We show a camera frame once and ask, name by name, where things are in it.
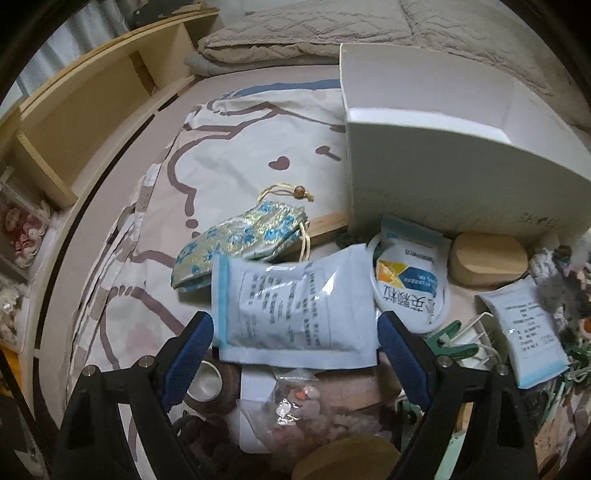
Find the drawstring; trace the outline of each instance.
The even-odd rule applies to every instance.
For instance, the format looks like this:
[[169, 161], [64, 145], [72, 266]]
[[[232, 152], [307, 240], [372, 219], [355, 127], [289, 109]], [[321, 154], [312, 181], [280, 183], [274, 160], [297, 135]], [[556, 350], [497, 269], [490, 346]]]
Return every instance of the drawstring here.
[[[266, 189], [264, 189], [261, 192], [261, 194], [256, 199], [256, 203], [257, 204], [261, 203], [263, 201], [263, 199], [265, 198], [265, 196], [267, 196], [269, 193], [277, 194], [278, 192], [288, 193], [298, 200], [305, 198], [305, 199], [308, 199], [309, 202], [314, 201], [314, 195], [312, 195], [310, 192], [308, 192], [308, 190], [306, 190], [306, 188], [303, 187], [302, 185], [294, 186], [294, 185], [291, 185], [290, 183], [275, 183], [275, 184], [267, 187]], [[303, 261], [307, 262], [310, 259], [310, 250], [311, 250], [310, 236], [308, 235], [307, 227], [304, 224], [304, 222], [300, 222], [298, 224], [298, 227], [300, 228], [300, 235], [301, 235], [301, 250], [300, 250], [300, 260], [299, 261], [300, 262], [303, 262]]]

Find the small ziplock bag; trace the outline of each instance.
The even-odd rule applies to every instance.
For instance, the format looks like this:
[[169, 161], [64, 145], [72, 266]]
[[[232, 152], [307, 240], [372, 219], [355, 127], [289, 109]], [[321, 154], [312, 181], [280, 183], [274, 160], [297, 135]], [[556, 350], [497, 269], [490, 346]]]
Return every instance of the small ziplock bag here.
[[376, 365], [370, 270], [365, 245], [298, 264], [216, 255], [212, 310], [220, 359], [317, 369]]

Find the white box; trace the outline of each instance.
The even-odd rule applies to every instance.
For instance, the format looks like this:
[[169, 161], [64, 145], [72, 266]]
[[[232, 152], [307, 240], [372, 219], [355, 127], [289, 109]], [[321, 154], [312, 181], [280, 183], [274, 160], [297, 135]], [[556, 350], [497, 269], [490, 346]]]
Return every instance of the white box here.
[[447, 53], [343, 44], [352, 225], [384, 213], [527, 244], [591, 226], [591, 154], [507, 73]]

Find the plastic bag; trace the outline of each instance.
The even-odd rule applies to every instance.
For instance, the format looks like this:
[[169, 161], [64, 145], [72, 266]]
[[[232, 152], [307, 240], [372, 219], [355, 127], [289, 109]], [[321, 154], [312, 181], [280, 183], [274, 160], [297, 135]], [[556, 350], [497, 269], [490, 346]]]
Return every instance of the plastic bag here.
[[552, 315], [542, 308], [533, 278], [478, 296], [501, 324], [519, 388], [531, 388], [568, 368]]
[[382, 218], [376, 277], [381, 308], [393, 310], [409, 331], [428, 333], [444, 321], [451, 240], [394, 216]]
[[370, 270], [364, 245], [299, 264], [217, 255], [212, 310], [220, 359], [318, 369], [376, 365]]
[[297, 369], [277, 378], [266, 403], [238, 401], [255, 436], [280, 465], [293, 467], [322, 445], [381, 430], [369, 415], [324, 405], [317, 384], [311, 373]]

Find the wooden bead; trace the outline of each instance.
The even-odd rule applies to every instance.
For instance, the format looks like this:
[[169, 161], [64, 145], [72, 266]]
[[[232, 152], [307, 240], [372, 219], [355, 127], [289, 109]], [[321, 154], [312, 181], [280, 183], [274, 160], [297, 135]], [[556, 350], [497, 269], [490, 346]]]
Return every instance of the wooden bead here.
[[306, 189], [302, 185], [298, 185], [294, 189], [294, 197], [297, 199], [302, 199], [306, 196]]

